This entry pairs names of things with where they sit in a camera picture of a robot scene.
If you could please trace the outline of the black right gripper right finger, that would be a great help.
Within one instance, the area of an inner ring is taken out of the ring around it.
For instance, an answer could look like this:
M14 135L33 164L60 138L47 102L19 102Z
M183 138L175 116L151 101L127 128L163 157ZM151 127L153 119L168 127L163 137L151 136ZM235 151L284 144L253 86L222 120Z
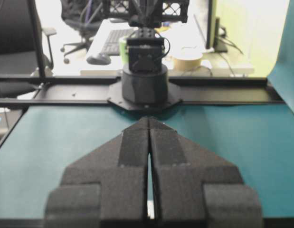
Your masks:
M260 228L258 194L236 165L149 119L156 219L168 228Z

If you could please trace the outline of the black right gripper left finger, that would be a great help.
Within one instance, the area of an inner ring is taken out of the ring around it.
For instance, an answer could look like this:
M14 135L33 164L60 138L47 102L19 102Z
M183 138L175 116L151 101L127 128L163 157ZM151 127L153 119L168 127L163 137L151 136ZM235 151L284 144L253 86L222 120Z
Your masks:
M50 192L46 228L143 228L147 220L149 120L68 165Z

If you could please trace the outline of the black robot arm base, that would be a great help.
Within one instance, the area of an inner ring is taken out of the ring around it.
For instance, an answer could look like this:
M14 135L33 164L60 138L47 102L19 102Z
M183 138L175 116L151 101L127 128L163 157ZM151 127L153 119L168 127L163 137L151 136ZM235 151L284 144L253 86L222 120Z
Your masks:
M121 80L110 86L108 101L129 111L161 111L182 101L180 87L169 82L162 63L169 53L167 39L156 28L136 28L127 38L128 63Z

